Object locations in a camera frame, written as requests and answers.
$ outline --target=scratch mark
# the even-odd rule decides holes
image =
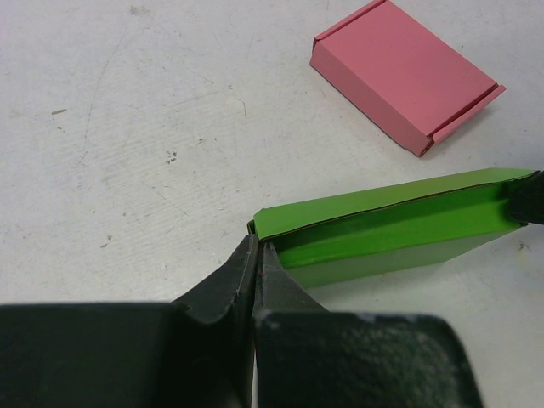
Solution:
[[[141,7],[130,6],[131,15],[147,15],[149,13],[150,11],[145,6],[141,6]]]
[[[246,110],[246,102],[241,100],[240,98],[237,98],[243,105],[244,105],[244,116],[247,116],[247,110]]]
[[[182,212],[183,214],[185,214],[187,217],[189,217],[189,214],[187,212],[185,212],[184,210],[182,210],[179,206],[177,206],[175,203],[171,202],[170,200],[168,200],[164,195],[162,195],[161,193],[159,193],[157,190],[155,190],[153,187],[151,187],[149,184],[143,182],[142,180],[139,181],[141,184],[143,184],[145,187],[147,187],[148,189],[150,189],[151,191],[153,191],[155,194],[157,194],[159,197],[161,197],[164,201],[166,201],[167,203],[169,203],[172,207],[176,208],[177,210],[179,210],[180,212]]]
[[[117,43],[117,45],[114,48],[113,52],[111,53],[110,58],[105,62],[104,67],[102,68],[102,71],[100,72],[99,80],[96,82],[96,87],[94,87],[93,97],[91,98],[91,105],[88,108],[87,125],[85,126],[85,134],[83,135],[83,138],[85,140],[83,149],[85,150],[85,153],[83,154],[82,158],[79,159],[79,162],[81,162],[85,158],[85,156],[87,155],[88,125],[91,122],[91,116],[93,115],[94,100],[96,99],[96,93],[99,91],[100,83],[102,82],[102,78],[104,77],[105,70],[107,70],[108,65],[110,64],[110,62],[113,59],[114,55],[116,54],[117,50],[121,46],[121,42],[125,38],[125,35],[127,35],[127,30],[128,30],[128,28],[125,29],[125,32],[122,33],[122,36],[119,39],[119,42]]]
[[[250,52],[251,49],[252,49],[253,38],[254,38],[254,37],[255,37],[255,33],[252,34],[252,39],[251,39],[251,41],[249,42],[249,47],[247,47],[246,58],[245,58],[245,60],[247,60],[247,57],[249,57],[249,52]]]
[[[186,104],[187,102],[192,102],[193,100],[198,100],[198,99],[206,98],[207,96],[212,96],[212,95],[216,95],[216,94],[221,94],[221,92],[223,92],[223,91],[216,91],[216,92],[204,93],[203,95],[193,96],[192,98],[188,98],[188,99],[184,99],[184,100],[182,100],[182,101],[180,101],[180,102],[176,102],[175,104],[170,105],[169,107],[173,107],[173,106],[178,106],[178,105]]]

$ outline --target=folded paper box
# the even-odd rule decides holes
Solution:
[[[524,224],[506,210],[535,172],[490,168],[268,208],[249,230],[301,285],[436,264]]]
[[[310,64],[417,156],[505,91],[389,0],[317,36]]]

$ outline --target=box flap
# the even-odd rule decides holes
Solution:
[[[457,128],[459,128],[464,122],[468,121],[471,117],[476,115],[478,112],[483,110],[493,99],[502,94],[507,89],[502,86],[495,84],[493,88],[481,98],[474,101],[466,107],[466,109],[460,111],[457,115],[452,117],[447,123],[441,126],[439,129],[434,132],[431,137],[434,143],[440,143],[451,136]]]
[[[327,37],[329,37],[331,34],[335,33],[336,31],[340,30],[342,27],[345,27],[346,25],[348,25],[349,23],[357,20],[361,15],[363,14],[366,14],[368,13],[369,11],[375,9],[377,6],[379,6],[380,4],[383,4],[385,2],[387,2],[388,0],[374,0],[373,2],[371,3],[368,3],[366,6],[360,8],[359,10],[355,11],[354,13],[350,14],[348,17],[346,17],[345,19],[337,22],[335,25],[333,25],[331,28],[329,28],[328,30],[325,30],[323,31],[320,35],[316,36],[314,38],[314,48],[315,48],[315,44],[320,41],[320,40],[323,40]]]
[[[401,202],[417,200],[453,190],[521,179],[532,173],[534,173],[533,170],[488,168],[373,190],[335,195],[263,209],[253,217],[253,225],[259,239],[266,240],[336,218],[377,210]]]

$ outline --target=white table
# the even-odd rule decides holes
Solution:
[[[544,3],[397,4],[508,88],[421,160],[309,67],[313,36],[360,0],[2,0],[1,301],[170,300],[261,207],[541,167]],[[543,250],[529,227],[311,293],[333,310],[444,316],[489,407],[541,407]]]

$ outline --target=cardboard edge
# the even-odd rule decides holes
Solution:
[[[479,99],[476,99],[473,105],[470,105],[465,108],[458,116],[454,117],[450,122],[442,126],[442,128],[436,130],[432,135],[431,139],[434,143],[440,143],[446,140],[451,136],[463,123],[467,122],[474,115],[483,110],[493,99],[498,97],[504,91],[506,91],[504,85],[495,84],[494,87],[490,89],[487,93],[484,93],[480,96]]]
[[[283,236],[283,235],[287,235],[287,234],[291,234],[293,232],[297,232],[297,231],[301,231],[301,230],[306,230],[307,228],[312,228],[312,227],[315,227],[316,225],[321,225],[321,224],[326,224],[326,223],[330,223],[330,222],[333,222],[333,221],[337,221],[339,219],[343,219],[343,218],[348,218],[348,217],[353,217],[353,216],[356,216],[356,215],[361,215],[361,214],[364,214],[364,213],[370,213],[370,212],[373,212],[373,211],[382,211],[386,208],[390,208],[390,207],[395,207],[395,206],[398,206],[400,204],[406,204],[407,202],[413,202],[413,201],[417,201],[417,200],[424,200],[424,199],[427,199],[429,197],[434,197],[434,196],[442,196],[442,195],[445,195],[445,194],[451,194],[451,193],[456,193],[458,191],[464,191],[464,190],[470,190],[470,189],[477,189],[477,188],[480,188],[480,187],[484,187],[486,185],[490,185],[490,184],[496,184],[496,183],[508,183],[508,182],[512,182],[512,181],[516,181],[516,180],[523,180],[523,179],[526,179],[528,177],[531,177],[533,176],[535,173],[538,173],[538,170],[534,170],[532,171],[531,173],[529,174],[525,174],[524,176],[519,176],[519,177],[513,177],[513,178],[507,178],[505,180],[502,180],[502,181],[496,181],[496,182],[493,182],[493,183],[481,183],[481,184],[475,184],[475,185],[470,185],[468,187],[463,187],[463,188],[460,188],[460,189],[453,189],[453,190],[448,190],[448,191],[443,191],[443,192],[440,192],[440,193],[436,193],[436,194],[429,194],[429,195],[422,195],[421,197],[417,197],[417,198],[413,198],[413,199],[410,199],[410,200],[404,200],[404,201],[397,201],[393,204],[389,204],[387,206],[383,206],[383,207],[376,207],[376,208],[371,208],[369,210],[365,210],[365,211],[357,211],[357,212],[352,212],[350,214],[344,214],[342,216],[339,216],[339,217],[333,217],[333,218],[328,218],[328,219],[324,219],[320,222],[317,222],[317,223],[312,223],[312,224],[306,224],[306,225],[303,225],[303,226],[300,226],[298,228],[295,228],[295,229],[289,229],[288,231],[285,231],[285,232],[282,232],[282,233],[279,233],[279,234],[275,234],[275,235],[269,235],[269,236],[266,236],[264,238],[261,238],[260,236],[258,236],[258,232],[256,231],[255,234],[257,234],[257,238],[259,241],[269,241],[269,240],[273,240],[274,238],[277,238],[278,236]],[[255,229],[255,220],[253,219],[252,221],[250,221],[248,224],[252,223],[252,226],[253,228]]]
[[[338,30],[344,28],[348,24],[350,24],[353,21],[357,20],[360,16],[368,13],[369,11],[372,11],[373,9],[375,9],[376,7],[384,4],[387,1],[388,0],[374,0],[374,1],[370,2],[370,3],[368,3],[366,6],[360,8],[357,11],[355,11],[354,13],[350,14],[345,19],[340,20],[335,25],[333,25],[331,28],[323,31],[321,34],[319,34],[318,36],[316,36],[314,38],[314,45],[312,46],[312,50],[315,48],[315,44],[317,44],[318,41],[324,40],[325,38],[329,37],[331,34],[334,34]]]

